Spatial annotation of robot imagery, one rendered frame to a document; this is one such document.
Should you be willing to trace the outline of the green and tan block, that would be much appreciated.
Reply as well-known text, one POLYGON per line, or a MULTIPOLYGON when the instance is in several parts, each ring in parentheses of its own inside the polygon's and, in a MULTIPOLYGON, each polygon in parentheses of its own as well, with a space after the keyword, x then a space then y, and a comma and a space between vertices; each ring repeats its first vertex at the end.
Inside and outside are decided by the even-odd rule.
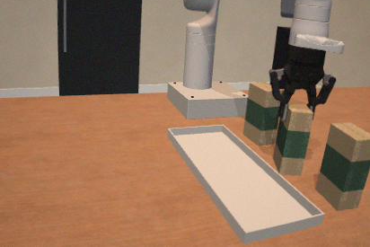
POLYGON ((257 146, 275 144, 279 106, 271 84, 250 83, 243 134, 257 146))
POLYGON ((302 175, 313 112, 303 101, 289 101, 286 122, 279 118, 273 160, 279 174, 302 175))
POLYGON ((337 210, 357 208, 370 170, 370 134, 331 123, 316 190, 337 210))

